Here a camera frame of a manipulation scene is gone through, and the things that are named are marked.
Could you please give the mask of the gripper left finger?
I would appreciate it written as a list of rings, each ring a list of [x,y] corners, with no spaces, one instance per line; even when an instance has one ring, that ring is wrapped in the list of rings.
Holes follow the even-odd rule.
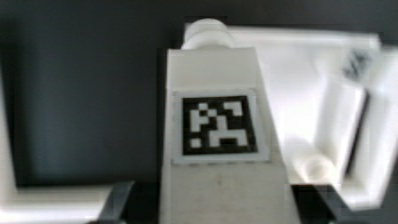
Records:
[[[126,224],[123,218],[135,182],[119,182],[112,186],[98,218],[87,224]]]

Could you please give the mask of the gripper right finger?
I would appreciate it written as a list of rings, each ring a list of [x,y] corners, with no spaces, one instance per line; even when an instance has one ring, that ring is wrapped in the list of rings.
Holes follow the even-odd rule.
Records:
[[[293,185],[293,198],[302,224],[363,224],[329,185]]]

